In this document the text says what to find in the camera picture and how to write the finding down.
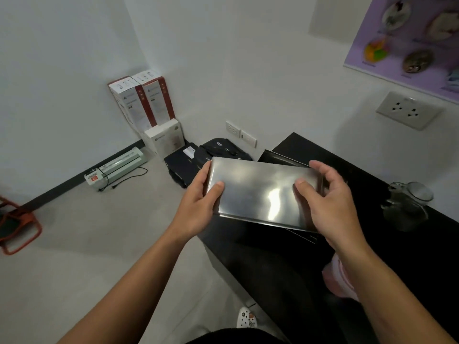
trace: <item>forearm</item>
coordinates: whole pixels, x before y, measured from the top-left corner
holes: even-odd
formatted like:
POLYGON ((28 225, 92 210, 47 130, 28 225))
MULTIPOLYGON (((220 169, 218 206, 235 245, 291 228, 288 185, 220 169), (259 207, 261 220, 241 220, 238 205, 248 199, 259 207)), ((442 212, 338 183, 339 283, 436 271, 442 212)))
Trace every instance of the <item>forearm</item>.
POLYGON ((138 342, 187 241, 168 228, 59 343, 138 342))
POLYGON ((368 245, 337 252, 381 343, 455 343, 368 245))

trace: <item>person's left hand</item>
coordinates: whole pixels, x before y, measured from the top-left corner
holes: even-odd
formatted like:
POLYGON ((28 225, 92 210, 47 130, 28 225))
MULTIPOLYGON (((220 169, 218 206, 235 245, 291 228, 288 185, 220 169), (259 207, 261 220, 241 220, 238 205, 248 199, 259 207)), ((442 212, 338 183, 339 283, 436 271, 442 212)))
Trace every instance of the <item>person's left hand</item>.
POLYGON ((206 196, 203 196, 204 182, 207 179, 209 167, 210 161, 204 164, 191 185, 188 186, 169 226, 186 241, 202 232, 209 224, 212 218, 213 205, 224 189, 224 183, 220 181, 210 189, 206 196))

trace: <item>product box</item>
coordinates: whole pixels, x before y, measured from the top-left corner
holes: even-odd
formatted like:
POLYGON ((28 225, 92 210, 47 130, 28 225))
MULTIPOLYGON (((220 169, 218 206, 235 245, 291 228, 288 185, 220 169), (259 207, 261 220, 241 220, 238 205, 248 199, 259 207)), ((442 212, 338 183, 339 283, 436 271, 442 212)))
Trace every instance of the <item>product box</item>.
POLYGON ((126 76, 108 84, 128 123, 139 134, 157 125, 141 84, 126 76))
POLYGON ((141 133, 146 147, 161 158, 185 145, 182 127, 175 118, 141 133))
POLYGON ((144 92, 158 125, 175 118, 174 109, 164 77, 152 70, 142 71, 132 78, 143 86, 144 92))

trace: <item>tile floor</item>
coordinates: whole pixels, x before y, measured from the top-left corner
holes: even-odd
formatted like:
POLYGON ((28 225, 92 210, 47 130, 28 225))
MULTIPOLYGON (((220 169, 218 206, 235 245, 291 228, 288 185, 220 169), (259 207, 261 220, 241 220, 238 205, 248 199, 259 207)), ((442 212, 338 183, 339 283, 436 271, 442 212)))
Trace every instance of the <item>tile floor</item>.
MULTIPOLYGON (((98 193, 84 183, 37 212, 42 235, 0 256, 3 343, 55 343, 167 228, 184 192, 153 158, 149 172, 98 193)), ((235 327, 243 302, 210 264, 195 237, 177 261, 141 343, 182 344, 197 328, 235 327)), ((279 333, 266 314, 261 328, 279 333)))

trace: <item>hand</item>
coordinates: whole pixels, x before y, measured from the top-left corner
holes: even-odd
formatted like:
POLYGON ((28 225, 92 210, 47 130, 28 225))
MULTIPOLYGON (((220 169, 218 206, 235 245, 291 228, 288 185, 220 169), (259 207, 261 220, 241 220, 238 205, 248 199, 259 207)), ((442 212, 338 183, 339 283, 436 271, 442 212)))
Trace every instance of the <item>hand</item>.
POLYGON ((169 229, 186 241, 202 232, 209 224, 213 205, 224 189, 224 183, 220 181, 210 189, 206 196, 203 196, 204 182, 207 179, 209 167, 210 161, 206 162, 196 174, 183 195, 177 213, 169 226, 169 229))
POLYGON ((296 188, 311 208, 311 216, 318 231, 335 250, 365 248, 367 243, 348 185, 332 167, 318 161, 310 161, 309 165, 330 183, 330 190, 323 197, 304 179, 295 181, 296 188))

